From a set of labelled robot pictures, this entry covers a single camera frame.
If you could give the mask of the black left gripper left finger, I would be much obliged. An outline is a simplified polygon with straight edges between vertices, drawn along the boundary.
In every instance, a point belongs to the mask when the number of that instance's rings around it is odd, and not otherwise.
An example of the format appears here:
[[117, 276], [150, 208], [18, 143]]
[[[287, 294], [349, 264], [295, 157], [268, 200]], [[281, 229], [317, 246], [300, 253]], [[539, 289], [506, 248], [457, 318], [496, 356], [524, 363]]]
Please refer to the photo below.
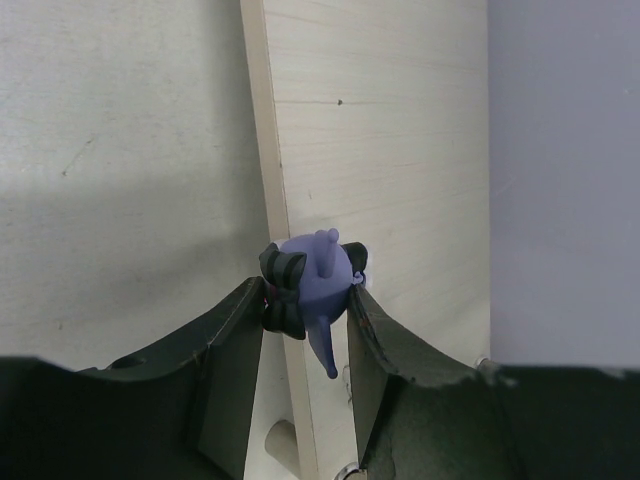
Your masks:
[[104, 369], [1, 360], [5, 479], [240, 479], [260, 361], [263, 284]]

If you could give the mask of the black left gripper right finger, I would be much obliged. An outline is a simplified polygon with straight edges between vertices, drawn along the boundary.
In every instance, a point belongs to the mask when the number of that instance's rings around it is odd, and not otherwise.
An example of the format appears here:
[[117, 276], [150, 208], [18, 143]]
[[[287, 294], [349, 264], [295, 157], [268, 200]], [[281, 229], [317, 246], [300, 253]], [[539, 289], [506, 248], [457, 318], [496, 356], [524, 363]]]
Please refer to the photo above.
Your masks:
[[635, 479], [639, 374], [467, 366], [351, 290], [358, 462], [371, 479]]

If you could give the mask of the purple figurine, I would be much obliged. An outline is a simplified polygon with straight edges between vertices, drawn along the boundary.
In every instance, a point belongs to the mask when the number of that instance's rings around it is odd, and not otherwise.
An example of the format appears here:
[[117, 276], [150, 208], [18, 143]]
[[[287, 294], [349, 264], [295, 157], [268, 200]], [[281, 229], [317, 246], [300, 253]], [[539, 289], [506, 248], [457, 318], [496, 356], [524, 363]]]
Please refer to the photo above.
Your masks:
[[263, 328], [307, 339], [331, 379], [338, 376], [331, 325], [346, 311], [350, 290], [366, 284], [368, 257], [362, 243], [342, 244], [335, 228], [272, 242], [259, 255]]

